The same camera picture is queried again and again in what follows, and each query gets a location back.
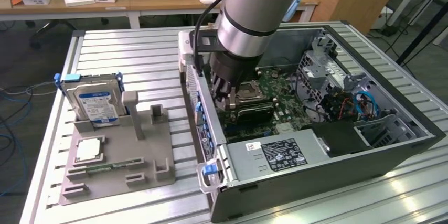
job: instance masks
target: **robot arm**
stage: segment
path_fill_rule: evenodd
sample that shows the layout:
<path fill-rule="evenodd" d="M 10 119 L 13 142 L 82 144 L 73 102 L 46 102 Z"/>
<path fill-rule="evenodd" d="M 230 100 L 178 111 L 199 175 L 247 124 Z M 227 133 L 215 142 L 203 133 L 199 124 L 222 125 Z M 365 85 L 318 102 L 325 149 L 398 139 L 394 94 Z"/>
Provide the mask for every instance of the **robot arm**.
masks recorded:
<path fill-rule="evenodd" d="M 218 40 L 226 51 L 214 52 L 210 59 L 214 99 L 223 109 L 233 107 L 238 88 L 262 59 L 286 14 L 297 10 L 298 2 L 225 0 Z"/>

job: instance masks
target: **blue hard drive label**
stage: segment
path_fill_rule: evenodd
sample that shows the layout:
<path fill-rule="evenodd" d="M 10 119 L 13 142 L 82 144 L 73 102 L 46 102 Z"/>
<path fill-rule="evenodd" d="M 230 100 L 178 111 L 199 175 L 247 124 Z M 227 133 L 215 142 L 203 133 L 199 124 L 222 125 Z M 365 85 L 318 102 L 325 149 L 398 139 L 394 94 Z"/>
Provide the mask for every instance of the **blue hard drive label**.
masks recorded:
<path fill-rule="evenodd" d="M 111 123 L 118 120 L 119 114 L 111 104 L 110 92 L 85 93 L 79 95 L 86 114 L 94 123 Z"/>

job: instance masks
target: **slotted aluminum surface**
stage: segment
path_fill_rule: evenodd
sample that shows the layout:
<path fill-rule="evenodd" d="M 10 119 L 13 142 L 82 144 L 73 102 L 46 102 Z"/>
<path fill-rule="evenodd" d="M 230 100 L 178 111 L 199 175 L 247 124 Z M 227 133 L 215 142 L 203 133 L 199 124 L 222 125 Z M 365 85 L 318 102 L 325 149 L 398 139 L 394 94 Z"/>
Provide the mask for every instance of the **slotted aluminum surface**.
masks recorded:
<path fill-rule="evenodd" d="M 286 26 L 309 24 L 291 23 Z M 362 34 L 341 22 L 331 25 L 394 86 L 448 131 L 447 106 L 410 77 Z M 209 223 L 210 209 L 199 190 L 198 164 L 178 75 L 178 33 L 186 28 L 89 31 L 74 37 L 65 72 L 125 74 L 138 90 L 139 110 L 163 104 L 170 112 L 175 184 L 146 191 L 58 205 L 75 114 L 59 93 L 41 151 L 22 223 Z M 363 70 L 339 50 L 353 73 Z M 410 158 L 386 176 L 245 216 L 229 223 L 419 223 L 447 218 L 448 141 Z"/>

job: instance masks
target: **white label sticker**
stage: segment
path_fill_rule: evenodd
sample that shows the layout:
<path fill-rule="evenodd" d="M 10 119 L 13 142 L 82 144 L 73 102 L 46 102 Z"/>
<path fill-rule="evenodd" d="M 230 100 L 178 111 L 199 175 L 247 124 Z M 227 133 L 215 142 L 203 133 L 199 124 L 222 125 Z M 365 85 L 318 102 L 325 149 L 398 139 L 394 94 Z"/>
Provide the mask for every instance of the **white label sticker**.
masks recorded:
<path fill-rule="evenodd" d="M 126 7 L 106 7 L 107 10 L 126 10 Z"/>
<path fill-rule="evenodd" d="M 261 142 L 247 143 L 246 148 L 249 151 L 262 149 L 262 143 Z"/>
<path fill-rule="evenodd" d="M 110 104 L 110 92 L 81 94 L 79 99 L 93 122 L 109 123 L 119 118 L 115 106 Z"/>

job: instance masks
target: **warning label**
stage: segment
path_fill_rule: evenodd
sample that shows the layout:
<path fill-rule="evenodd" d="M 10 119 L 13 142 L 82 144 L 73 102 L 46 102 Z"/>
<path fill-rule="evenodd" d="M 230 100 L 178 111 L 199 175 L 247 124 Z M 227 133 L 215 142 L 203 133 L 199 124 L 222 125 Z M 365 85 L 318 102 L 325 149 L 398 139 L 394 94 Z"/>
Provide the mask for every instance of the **warning label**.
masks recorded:
<path fill-rule="evenodd" d="M 275 172 L 309 164 L 294 138 L 262 144 L 262 149 Z"/>

